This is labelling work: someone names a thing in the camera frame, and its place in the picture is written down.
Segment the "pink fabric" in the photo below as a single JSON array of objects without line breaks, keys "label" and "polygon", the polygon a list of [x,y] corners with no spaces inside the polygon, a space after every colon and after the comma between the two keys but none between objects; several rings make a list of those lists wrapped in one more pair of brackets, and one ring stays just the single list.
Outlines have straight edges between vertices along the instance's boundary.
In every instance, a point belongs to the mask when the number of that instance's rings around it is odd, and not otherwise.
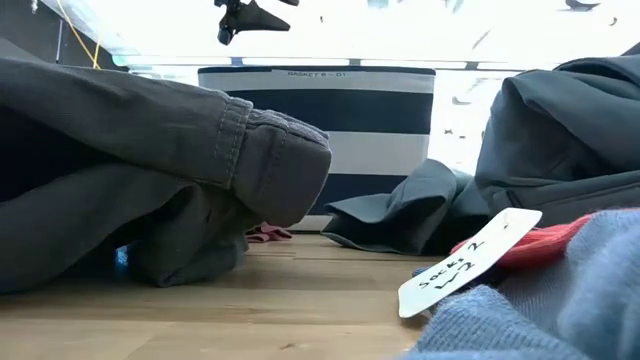
[{"label": "pink fabric", "polygon": [[293,236],[287,230],[262,223],[247,233],[247,241],[250,243],[263,243],[268,241],[285,241]]}]

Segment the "wooden floor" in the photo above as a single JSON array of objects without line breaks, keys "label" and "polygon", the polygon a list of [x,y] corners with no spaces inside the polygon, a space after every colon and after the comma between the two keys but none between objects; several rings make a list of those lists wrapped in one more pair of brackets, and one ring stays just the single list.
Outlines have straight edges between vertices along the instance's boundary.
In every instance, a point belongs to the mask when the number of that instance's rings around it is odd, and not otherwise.
[{"label": "wooden floor", "polygon": [[0,358],[393,359],[421,325],[398,319],[397,288],[429,260],[307,235],[252,246],[213,283],[53,284],[0,298]]}]

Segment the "white ceiling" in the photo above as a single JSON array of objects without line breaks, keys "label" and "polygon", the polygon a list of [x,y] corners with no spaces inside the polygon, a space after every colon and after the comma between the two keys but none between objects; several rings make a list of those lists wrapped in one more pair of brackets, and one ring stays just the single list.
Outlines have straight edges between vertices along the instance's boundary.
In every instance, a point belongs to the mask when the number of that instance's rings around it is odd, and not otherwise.
[{"label": "white ceiling", "polygon": [[[60,12],[58,0],[41,1]],[[204,65],[236,56],[537,64],[617,55],[640,41],[634,0],[609,0],[588,13],[562,11],[564,0],[466,0],[455,15],[443,0],[405,0],[384,10],[366,0],[300,0],[297,8],[258,0],[291,31],[241,33],[230,46],[217,41],[224,9],[213,0],[59,1],[121,64]]]}]

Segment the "black stripe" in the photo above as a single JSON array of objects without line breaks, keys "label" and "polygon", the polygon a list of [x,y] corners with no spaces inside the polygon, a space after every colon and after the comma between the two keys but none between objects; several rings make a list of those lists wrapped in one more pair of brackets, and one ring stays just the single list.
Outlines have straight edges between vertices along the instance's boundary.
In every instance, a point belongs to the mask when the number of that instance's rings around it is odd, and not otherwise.
[{"label": "black stripe", "polygon": [[406,176],[403,175],[354,175],[329,174],[327,183],[309,215],[325,215],[328,203],[357,196],[389,194]]},{"label": "black stripe", "polygon": [[429,68],[408,68],[401,66],[216,66],[198,69],[199,74],[215,73],[247,73],[247,72],[271,72],[272,70],[285,71],[357,71],[357,72],[392,72],[405,74],[435,75],[436,71]]},{"label": "black stripe", "polygon": [[228,94],[324,131],[431,133],[433,94],[330,89],[243,90]]}]

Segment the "paper tag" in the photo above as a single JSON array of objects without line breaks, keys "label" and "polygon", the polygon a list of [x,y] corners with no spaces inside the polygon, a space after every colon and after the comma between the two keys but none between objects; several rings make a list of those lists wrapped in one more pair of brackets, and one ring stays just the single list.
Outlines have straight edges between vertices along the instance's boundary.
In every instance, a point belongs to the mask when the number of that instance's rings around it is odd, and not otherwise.
[{"label": "paper tag", "polygon": [[538,210],[502,210],[458,251],[400,286],[400,317],[408,318],[427,310],[482,275],[541,217]]}]

